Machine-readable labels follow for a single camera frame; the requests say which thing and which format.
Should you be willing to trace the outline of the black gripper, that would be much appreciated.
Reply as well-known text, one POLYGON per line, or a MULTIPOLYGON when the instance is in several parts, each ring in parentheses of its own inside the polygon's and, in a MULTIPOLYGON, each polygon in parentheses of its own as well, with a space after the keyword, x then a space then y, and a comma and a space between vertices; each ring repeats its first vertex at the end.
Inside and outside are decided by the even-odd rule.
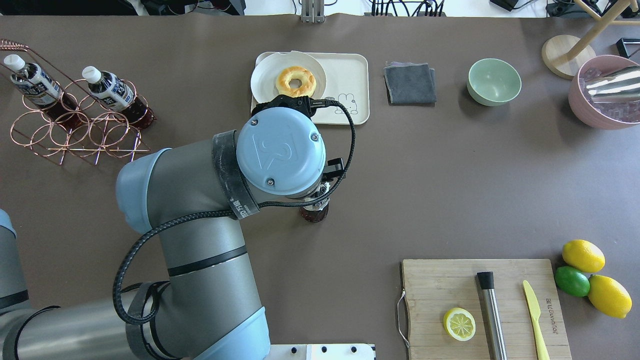
POLYGON ((342 157, 333 158, 327 161, 322 171, 322 182, 338 182, 345 177, 346 168, 342 157))

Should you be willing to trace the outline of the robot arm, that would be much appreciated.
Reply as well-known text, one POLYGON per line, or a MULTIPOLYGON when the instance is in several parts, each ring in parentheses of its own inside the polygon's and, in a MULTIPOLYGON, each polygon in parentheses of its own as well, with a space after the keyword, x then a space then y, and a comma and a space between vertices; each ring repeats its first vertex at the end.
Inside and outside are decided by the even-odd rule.
POLYGON ((1 358, 267 358, 266 310, 239 221, 329 198, 354 150, 345 105, 279 95, 256 105, 240 131, 126 164, 116 200, 140 238, 116 271, 112 304, 32 308, 17 234, 2 210, 1 358))

